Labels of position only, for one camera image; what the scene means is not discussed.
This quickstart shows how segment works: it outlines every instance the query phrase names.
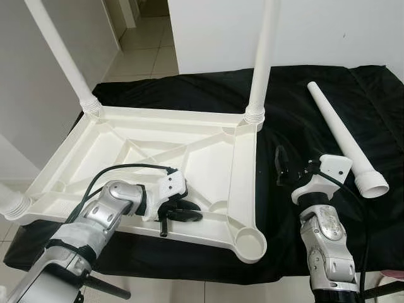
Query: robotic arm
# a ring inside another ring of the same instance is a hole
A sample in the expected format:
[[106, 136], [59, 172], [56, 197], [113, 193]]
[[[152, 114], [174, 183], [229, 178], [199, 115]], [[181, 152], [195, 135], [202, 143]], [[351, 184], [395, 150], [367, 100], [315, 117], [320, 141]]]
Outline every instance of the robotic arm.
[[[350, 159], [323, 155], [320, 161], [321, 172], [344, 183], [352, 166]], [[347, 249], [347, 233], [330, 205], [338, 189], [339, 186], [324, 177], [313, 175], [292, 193], [292, 201], [302, 210], [300, 235], [306, 246], [311, 289], [317, 303], [353, 303], [359, 299], [355, 263]]]
[[[92, 265], [122, 216], [136, 214], [143, 216], [145, 221], [159, 219], [166, 222], [167, 214], [158, 213], [159, 209], [186, 195], [185, 178], [179, 171], [161, 178], [150, 191], [143, 185], [108, 182], [98, 199], [90, 202], [75, 221], [62, 225], [52, 236], [44, 253], [10, 293], [7, 303], [83, 302], [79, 289], [90, 276]], [[173, 212], [172, 207], [165, 209]], [[188, 221], [200, 220], [201, 215], [194, 212], [192, 218], [182, 217]]]

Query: white wall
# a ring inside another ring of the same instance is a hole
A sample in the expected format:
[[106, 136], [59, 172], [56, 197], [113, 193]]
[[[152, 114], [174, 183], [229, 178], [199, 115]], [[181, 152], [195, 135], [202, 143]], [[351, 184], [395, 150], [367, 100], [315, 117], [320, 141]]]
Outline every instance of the white wall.
[[[101, 1], [45, 4], [93, 86], [117, 52]], [[24, 1], [0, 1], [0, 41], [0, 134], [41, 169], [68, 134], [81, 107]], [[0, 157], [0, 166], [4, 165], [17, 167], [18, 163]]]
[[101, 0], [43, 0], [87, 84], [105, 76], [119, 46]]
[[[169, 0], [180, 73], [254, 66], [263, 0]], [[274, 65], [385, 64], [404, 80], [403, 0], [281, 0]]]
[[0, 182], [33, 180], [39, 169], [0, 134]]

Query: white pipe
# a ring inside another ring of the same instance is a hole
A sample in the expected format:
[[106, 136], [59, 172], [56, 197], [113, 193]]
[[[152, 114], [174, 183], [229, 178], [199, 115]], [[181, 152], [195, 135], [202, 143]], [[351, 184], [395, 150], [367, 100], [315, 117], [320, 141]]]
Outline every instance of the white pipe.
[[310, 82], [307, 87], [343, 154], [353, 161], [352, 172], [355, 175], [355, 184], [360, 194], [364, 198], [376, 198], [387, 193], [389, 191], [389, 184], [373, 168], [317, 83]]
[[8, 220], [20, 217], [31, 206], [31, 199], [0, 183], [0, 214]]
[[96, 96], [92, 94], [83, 75], [76, 63], [74, 63], [73, 58], [49, 17], [42, 0], [25, 0], [25, 4], [28, 6], [33, 19], [37, 23], [39, 30], [73, 87], [73, 90], [76, 92], [83, 112], [97, 114], [101, 108], [101, 103]]
[[279, 5], [279, 2], [275, 0], [265, 0], [264, 3], [263, 23], [259, 34], [250, 99], [244, 116], [249, 124], [258, 124], [258, 131], [261, 130], [265, 120], [264, 102], [270, 78]]

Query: black cloth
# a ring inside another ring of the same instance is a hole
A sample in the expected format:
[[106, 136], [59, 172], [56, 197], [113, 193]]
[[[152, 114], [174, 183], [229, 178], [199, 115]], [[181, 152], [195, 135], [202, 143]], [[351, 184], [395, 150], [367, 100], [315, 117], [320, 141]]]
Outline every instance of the black cloth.
[[[94, 94], [104, 105], [154, 109], [243, 113], [253, 71], [180, 75], [131, 83], [102, 83]], [[390, 185], [387, 194], [367, 199], [371, 243], [368, 270], [404, 270], [403, 100], [404, 86], [384, 66], [347, 69], [284, 66], [271, 70], [266, 120], [258, 133], [256, 224], [268, 249], [256, 264], [244, 264], [227, 249], [116, 232], [96, 262], [110, 275], [208, 280], [228, 283], [273, 282], [308, 275], [300, 238], [299, 210], [290, 188], [276, 186], [275, 148], [283, 145], [290, 171], [301, 171], [322, 153], [341, 155], [306, 85], [316, 81], [369, 160]], [[346, 184], [359, 195], [352, 173]], [[352, 197], [338, 191], [332, 203], [348, 234], [357, 270], [364, 248], [362, 215]], [[4, 262], [27, 270], [58, 223], [21, 227]]]

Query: floor tile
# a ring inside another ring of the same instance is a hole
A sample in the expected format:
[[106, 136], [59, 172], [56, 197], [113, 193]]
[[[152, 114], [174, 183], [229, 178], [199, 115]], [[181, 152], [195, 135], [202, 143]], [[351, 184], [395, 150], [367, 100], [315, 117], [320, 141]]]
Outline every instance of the floor tile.
[[11, 225], [12, 223], [10, 221], [7, 221], [3, 215], [0, 215], [0, 241], [3, 241], [6, 238]]
[[172, 280], [107, 276], [94, 272], [92, 272], [92, 275], [103, 281], [129, 290], [132, 297], [129, 300], [122, 300], [86, 287], [85, 303], [170, 303]]
[[10, 268], [3, 263], [4, 256], [10, 244], [10, 242], [3, 242], [0, 246], [0, 285], [4, 285], [8, 293], [17, 286], [18, 282], [20, 282], [26, 274], [25, 271]]
[[312, 303], [308, 276], [284, 277], [273, 283], [232, 285], [206, 283], [206, 303]]
[[158, 50], [152, 74], [178, 73], [177, 57], [174, 47], [161, 47]]
[[105, 82], [132, 82], [139, 81], [144, 79], [150, 79], [150, 75], [148, 74], [134, 74], [130, 76], [109, 76]]
[[136, 28], [128, 28], [120, 39], [123, 51], [158, 47], [167, 24], [166, 18], [143, 18]]
[[205, 283], [201, 281], [174, 280], [170, 303], [204, 303]]
[[129, 76], [150, 74], [156, 60], [158, 49], [138, 49], [118, 54], [110, 76]]
[[277, 282], [266, 284], [267, 302], [313, 303], [308, 276], [285, 276]]
[[172, 34], [172, 28], [170, 24], [167, 24], [164, 28], [164, 33], [162, 37], [162, 41], [160, 46], [173, 46], [174, 45], [174, 37]]
[[233, 285], [207, 282], [205, 303], [267, 303], [265, 284]]
[[151, 74], [150, 79], [161, 79], [164, 77], [177, 76], [178, 73]]
[[18, 223], [12, 223], [6, 237], [4, 238], [4, 241], [12, 241], [19, 228], [20, 225]]

